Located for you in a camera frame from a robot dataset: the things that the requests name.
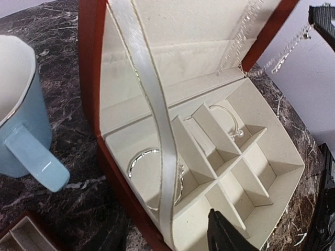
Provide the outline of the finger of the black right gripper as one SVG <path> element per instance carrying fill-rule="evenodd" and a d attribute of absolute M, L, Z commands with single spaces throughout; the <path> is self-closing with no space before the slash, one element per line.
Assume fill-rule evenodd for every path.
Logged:
<path fill-rule="evenodd" d="M 308 22 L 322 36 L 325 42 L 335 50 L 334 6 L 309 6 Z"/>

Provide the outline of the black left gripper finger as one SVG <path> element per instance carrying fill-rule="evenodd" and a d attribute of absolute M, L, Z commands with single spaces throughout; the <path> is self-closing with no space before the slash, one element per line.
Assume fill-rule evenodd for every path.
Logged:
<path fill-rule="evenodd" d="M 221 212 L 214 209 L 211 209 L 208 215 L 207 242 L 209 250 L 258 251 Z"/>

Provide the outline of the brown jewelry tray insert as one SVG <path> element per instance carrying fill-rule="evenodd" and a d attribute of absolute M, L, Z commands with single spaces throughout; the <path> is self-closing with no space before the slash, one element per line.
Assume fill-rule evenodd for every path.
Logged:
<path fill-rule="evenodd" d="M 35 212 L 26 211 L 1 232 L 1 250 L 66 250 Z"/>

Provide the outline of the brown jewelry box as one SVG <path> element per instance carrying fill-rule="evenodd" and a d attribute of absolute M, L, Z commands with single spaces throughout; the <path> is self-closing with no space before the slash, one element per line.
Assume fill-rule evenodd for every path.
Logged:
<path fill-rule="evenodd" d="M 80 1 L 97 159 L 153 250 L 209 250 L 221 214 L 258 250 L 304 171 L 251 67 L 296 1 Z"/>

